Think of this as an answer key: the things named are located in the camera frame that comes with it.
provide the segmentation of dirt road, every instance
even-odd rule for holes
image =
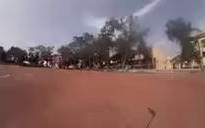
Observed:
[[[205,74],[0,66],[0,128],[205,128]]]

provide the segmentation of roof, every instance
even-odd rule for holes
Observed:
[[[205,37],[205,32],[202,32],[202,33],[194,36],[194,39],[199,39],[199,38],[203,38],[203,37]]]

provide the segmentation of sky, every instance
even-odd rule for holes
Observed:
[[[0,0],[0,45],[58,48],[84,32],[97,34],[110,17],[128,15],[150,29],[148,45],[170,56],[179,46],[165,35],[168,20],[183,17],[205,31],[205,0]]]

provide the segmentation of dirt field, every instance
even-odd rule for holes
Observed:
[[[205,74],[0,66],[0,128],[205,128]]]

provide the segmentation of wall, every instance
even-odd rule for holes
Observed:
[[[152,57],[155,69],[171,69],[170,59],[159,48],[152,48]]]

